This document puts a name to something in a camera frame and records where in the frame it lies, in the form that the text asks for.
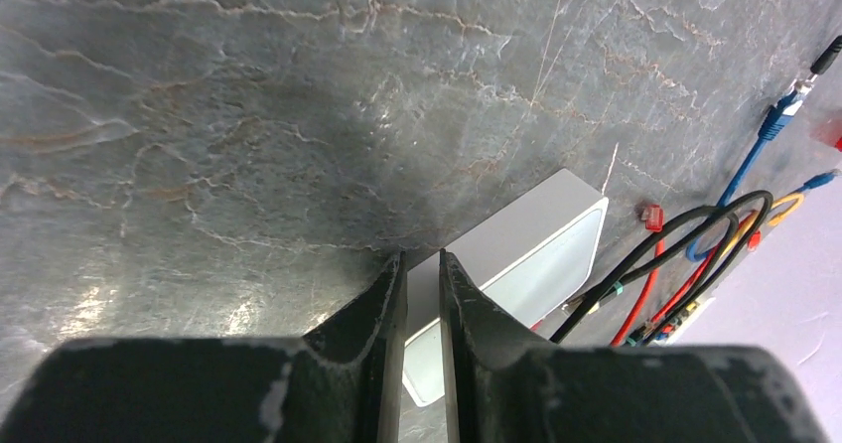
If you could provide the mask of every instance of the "yellow cable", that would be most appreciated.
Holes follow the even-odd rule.
[[[804,193],[792,193],[792,194],[786,195],[785,197],[781,198],[780,200],[777,200],[774,203],[772,203],[772,208],[775,209],[775,208],[783,205],[784,203],[789,203],[789,202],[794,202],[794,203],[792,205],[789,205],[789,208],[787,208],[786,210],[784,210],[784,211],[778,213],[777,215],[775,215],[774,217],[772,217],[769,220],[769,226],[774,227],[774,226],[777,226],[777,225],[781,224],[783,222],[783,220],[786,220],[786,217],[788,217],[789,215],[792,214],[792,212],[797,210],[798,207],[800,207],[801,204],[804,203]]]
[[[798,207],[800,207],[801,204],[804,203],[804,193],[791,193],[789,195],[786,195],[785,197],[783,197],[779,200],[776,200],[774,203],[772,203],[772,209],[775,209],[775,208],[777,208],[777,207],[779,207],[783,204],[789,203],[789,202],[794,202],[794,203],[792,205],[789,205],[789,208],[787,208],[786,210],[784,210],[784,211],[778,213],[777,215],[775,215],[774,217],[772,217],[769,220],[769,226],[775,227],[775,226],[781,224],[783,222],[783,220],[786,220],[786,218],[789,217],[789,215],[792,214],[792,212],[797,210]],[[755,220],[757,219],[757,215],[758,215],[758,212],[751,212],[743,220],[742,225],[737,229],[737,233],[734,234],[734,237],[732,237],[731,240],[728,241],[728,244],[726,244],[725,252],[723,254],[728,254],[728,252],[730,252],[731,249],[733,249],[734,246],[737,245],[737,241],[739,241],[740,239],[743,238],[743,236],[746,235],[746,232],[749,231],[749,227],[752,224],[755,223]]]

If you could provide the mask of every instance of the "red wire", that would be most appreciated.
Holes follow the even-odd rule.
[[[696,283],[696,280],[699,278],[699,275],[701,275],[702,271],[704,271],[705,268],[708,267],[708,263],[710,263],[710,260],[711,258],[713,258],[715,252],[716,247],[714,247],[711,250],[711,253],[708,254],[708,257],[705,258],[704,261],[702,261],[699,267],[697,267],[696,270],[693,271],[693,274],[684,282],[684,285],[681,286],[681,289],[678,289],[678,291],[671,298],[669,298],[669,301],[667,301],[667,303],[664,304],[663,307],[661,307],[660,310],[657,313],[655,313],[654,316],[652,316],[651,322],[660,322],[660,320],[663,319],[663,316],[665,316],[666,313],[669,312],[670,309],[672,309],[672,306],[677,304],[678,301],[681,300],[682,297],[684,297],[684,294],[687,294],[687,291],[689,291],[690,288],[693,287],[693,284]]]
[[[665,246],[663,244],[662,239],[655,246],[655,257],[661,254],[664,248]],[[611,340],[612,347],[617,347],[626,340],[626,334],[629,333],[629,329],[631,329],[632,325],[634,325],[634,321],[636,321],[637,316],[640,315],[640,311],[643,309],[643,304],[646,303],[646,299],[648,299],[649,293],[651,293],[652,288],[655,287],[657,275],[658,268],[656,267],[652,269],[652,272],[649,273],[649,277],[646,278],[646,284],[644,284],[643,289],[640,290],[640,295],[637,297],[637,302],[635,302],[634,307],[631,308],[631,312],[629,312],[629,315],[626,317],[626,321],[623,322],[623,326],[620,327],[620,329],[617,331],[617,334],[614,336],[614,339]]]

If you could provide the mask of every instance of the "scratched surface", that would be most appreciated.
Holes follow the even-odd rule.
[[[560,168],[612,200],[598,278],[641,201],[715,201],[840,6],[0,0],[0,403],[71,337],[303,333]],[[838,161],[840,85],[745,189]],[[441,404],[403,404],[405,441],[444,439]]]

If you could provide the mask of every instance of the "blue cable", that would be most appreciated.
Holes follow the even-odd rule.
[[[734,178],[731,179],[731,183],[725,187],[725,192],[722,193],[722,196],[719,197],[719,201],[716,202],[717,207],[724,207],[731,202],[731,197],[737,193],[737,189],[740,188],[743,180],[746,179],[746,175],[749,174],[749,170],[755,165],[755,161],[757,161],[767,143],[769,143],[768,140],[758,138],[758,141],[755,142],[755,146],[752,147],[752,150],[749,151],[748,155],[746,155],[746,159],[743,160],[743,164],[740,165],[740,168],[737,170],[737,173],[734,174]]]
[[[731,198],[737,193],[737,189],[740,188],[740,184],[746,179],[746,175],[748,175],[749,170],[751,170],[755,161],[757,161],[758,156],[760,156],[766,144],[773,141],[780,131],[783,130],[783,127],[792,121],[792,117],[798,111],[798,108],[800,108],[809,92],[808,87],[799,89],[798,84],[796,84],[796,87],[792,91],[781,97],[774,107],[770,109],[764,119],[763,125],[761,125],[761,129],[758,130],[758,140],[755,142],[755,146],[752,147],[746,159],[743,160],[743,164],[740,165],[740,169],[734,174],[731,183],[725,188],[725,192],[723,192],[716,204],[717,207],[724,207],[731,202]],[[698,247],[699,239],[694,240],[687,246],[687,251],[685,252],[687,259],[693,262],[703,261],[713,252],[713,248],[711,248],[699,253],[697,252]]]
[[[804,184],[801,185],[799,188],[795,189],[793,193],[806,193],[810,190],[815,190],[818,187],[823,187],[828,183],[832,182],[833,179],[835,179],[839,175],[842,175],[842,170],[839,170],[838,168],[835,168],[829,172],[820,173],[815,177],[804,182]]]

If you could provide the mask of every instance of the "black plug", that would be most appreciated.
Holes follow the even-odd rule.
[[[816,59],[816,62],[810,66],[810,71],[816,75],[822,75],[830,69],[833,61],[836,61],[836,56],[842,51],[842,36],[837,36],[836,39],[830,43],[830,46],[821,53],[821,56]]]

